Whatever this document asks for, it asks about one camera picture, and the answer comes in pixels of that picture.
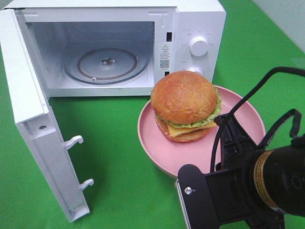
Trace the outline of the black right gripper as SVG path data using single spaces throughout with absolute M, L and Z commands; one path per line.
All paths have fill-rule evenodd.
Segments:
M 260 199 L 254 185 L 257 145 L 233 115 L 220 137 L 221 162 L 216 164 L 215 209 L 220 223 L 244 220 L 252 229 L 283 229 L 284 216 Z

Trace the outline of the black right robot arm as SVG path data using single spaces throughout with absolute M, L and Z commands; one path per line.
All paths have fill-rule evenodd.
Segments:
M 233 199 L 239 216 L 252 229 L 282 229 L 284 215 L 305 214 L 305 138 L 299 135 L 301 113 L 283 114 L 256 144 L 232 114 L 220 116 L 221 162 L 217 171 L 231 173 Z M 276 131 L 292 120 L 288 146 L 267 150 Z

